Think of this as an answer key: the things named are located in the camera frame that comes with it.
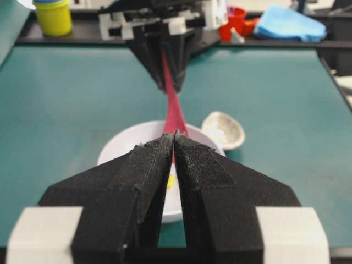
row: yellow cup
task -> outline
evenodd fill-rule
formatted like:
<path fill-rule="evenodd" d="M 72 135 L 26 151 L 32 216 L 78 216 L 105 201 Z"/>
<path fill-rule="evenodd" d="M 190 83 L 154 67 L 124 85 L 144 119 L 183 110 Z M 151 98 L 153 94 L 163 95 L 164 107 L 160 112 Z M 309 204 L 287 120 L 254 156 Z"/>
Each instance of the yellow cup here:
<path fill-rule="evenodd" d="M 59 37 L 67 35 L 72 29 L 71 13 L 68 8 L 70 0 L 56 2 L 36 2 L 36 14 L 40 27 L 47 36 Z"/>

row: blue lid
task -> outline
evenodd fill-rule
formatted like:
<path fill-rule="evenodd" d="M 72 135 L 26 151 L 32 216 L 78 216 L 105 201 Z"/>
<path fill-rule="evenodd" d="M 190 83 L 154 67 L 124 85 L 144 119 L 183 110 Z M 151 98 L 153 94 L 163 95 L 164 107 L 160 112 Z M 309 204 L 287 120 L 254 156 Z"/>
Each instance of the blue lid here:
<path fill-rule="evenodd" d="M 33 3 L 54 3 L 59 1 L 61 0 L 33 0 Z"/>

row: textured black surface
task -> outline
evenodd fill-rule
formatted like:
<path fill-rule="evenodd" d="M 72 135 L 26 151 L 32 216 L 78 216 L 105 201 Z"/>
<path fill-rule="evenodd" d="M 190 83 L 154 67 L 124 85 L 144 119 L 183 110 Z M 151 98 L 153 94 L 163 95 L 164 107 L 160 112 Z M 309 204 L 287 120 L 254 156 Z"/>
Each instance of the textured black surface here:
<path fill-rule="evenodd" d="M 292 189 L 184 135 L 174 149 L 187 246 L 216 263 L 260 263 L 255 207 L 300 206 Z"/>
<path fill-rule="evenodd" d="M 172 136 L 50 186 L 41 206 L 83 206 L 71 248 L 117 252 L 157 246 L 172 160 Z"/>

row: orange object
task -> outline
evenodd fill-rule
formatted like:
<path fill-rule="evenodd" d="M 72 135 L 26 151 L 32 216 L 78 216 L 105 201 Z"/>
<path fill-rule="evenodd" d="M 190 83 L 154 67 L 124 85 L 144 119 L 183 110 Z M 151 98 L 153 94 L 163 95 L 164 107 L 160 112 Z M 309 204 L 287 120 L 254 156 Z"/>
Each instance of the orange object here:
<path fill-rule="evenodd" d="M 235 28 L 237 33 L 242 35 L 244 19 L 247 16 L 247 11 L 239 7 L 228 7 L 227 14 L 229 22 L 225 26 L 219 28 L 221 40 L 231 40 L 231 28 Z"/>
<path fill-rule="evenodd" d="M 247 37 L 253 35 L 255 26 L 257 25 L 260 18 L 247 19 L 243 24 L 242 36 Z"/>

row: small white dish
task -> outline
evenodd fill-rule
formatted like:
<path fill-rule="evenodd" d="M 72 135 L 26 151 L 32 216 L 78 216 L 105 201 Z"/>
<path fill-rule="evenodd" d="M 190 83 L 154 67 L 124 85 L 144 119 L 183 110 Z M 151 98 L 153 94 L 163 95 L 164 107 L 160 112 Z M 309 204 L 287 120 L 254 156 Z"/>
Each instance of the small white dish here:
<path fill-rule="evenodd" d="M 237 120 L 218 111 L 212 112 L 204 119 L 202 132 L 224 150 L 237 149 L 246 138 L 244 129 Z"/>
<path fill-rule="evenodd" d="M 150 121 L 131 126 L 107 142 L 100 152 L 97 164 L 100 165 L 121 155 L 127 154 L 135 145 L 147 143 L 157 139 L 163 133 L 165 121 Z M 212 147 L 220 155 L 225 156 L 225 152 L 210 137 L 205 135 L 199 128 L 193 125 L 186 125 L 189 137 L 199 143 Z M 182 206 L 180 200 L 180 190 L 177 181 L 176 168 L 172 164 L 170 174 L 173 174 L 173 185 L 167 190 L 164 210 L 163 223 L 175 222 L 182 219 Z"/>

